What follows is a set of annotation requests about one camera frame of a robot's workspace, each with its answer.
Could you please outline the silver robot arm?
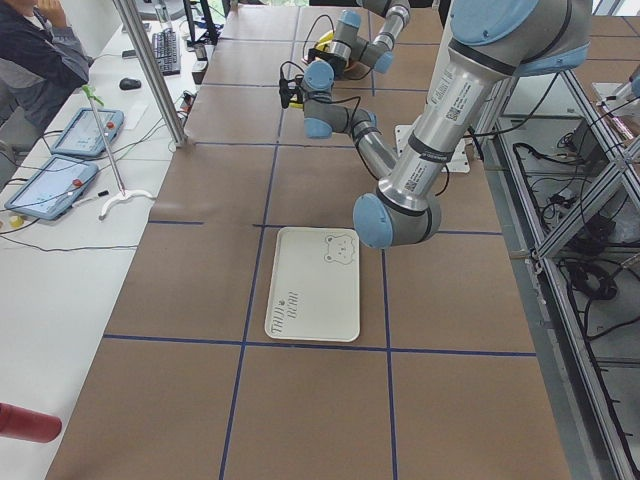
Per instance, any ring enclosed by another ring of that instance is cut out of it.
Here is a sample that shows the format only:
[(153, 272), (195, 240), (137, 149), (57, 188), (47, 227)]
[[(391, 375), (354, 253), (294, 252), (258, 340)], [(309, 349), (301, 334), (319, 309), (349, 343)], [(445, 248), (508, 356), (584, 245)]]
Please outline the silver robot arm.
[(443, 41), (449, 61), (439, 74), (402, 153), (385, 143), (374, 114), (332, 98), (336, 77), (349, 62), (384, 73), (411, 19), (407, 1), (362, 1), (384, 20), (371, 42), (359, 37), (359, 14), (345, 10), (326, 51), (313, 54), (304, 72), (279, 80), (281, 105), (301, 105), (307, 137), (348, 135), (377, 180), (357, 199), (353, 223), (360, 240), (386, 249), (429, 239), (440, 209), (431, 191), (442, 168), (494, 85), (583, 63), (590, 44), (592, 11), (585, 1), (457, 1), (449, 11), (452, 36)]
[(349, 63), (360, 63), (375, 72), (386, 73), (394, 59), (396, 41), (411, 19), (411, 6), (406, 0), (357, 1), (356, 4), (382, 17), (384, 23), (373, 40), (365, 40), (358, 34), (361, 16), (355, 11), (342, 11), (326, 60), (337, 77), (343, 76)]

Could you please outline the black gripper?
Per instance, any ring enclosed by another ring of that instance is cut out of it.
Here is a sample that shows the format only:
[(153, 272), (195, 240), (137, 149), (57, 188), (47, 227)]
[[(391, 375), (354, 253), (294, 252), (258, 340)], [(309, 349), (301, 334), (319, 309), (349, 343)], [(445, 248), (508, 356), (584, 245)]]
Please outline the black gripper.
[(287, 79), (284, 76), (280, 77), (278, 86), (282, 109), (290, 108), (289, 102), (291, 101), (304, 103), (302, 80), (303, 76), (301, 74), (298, 74), (291, 79)]

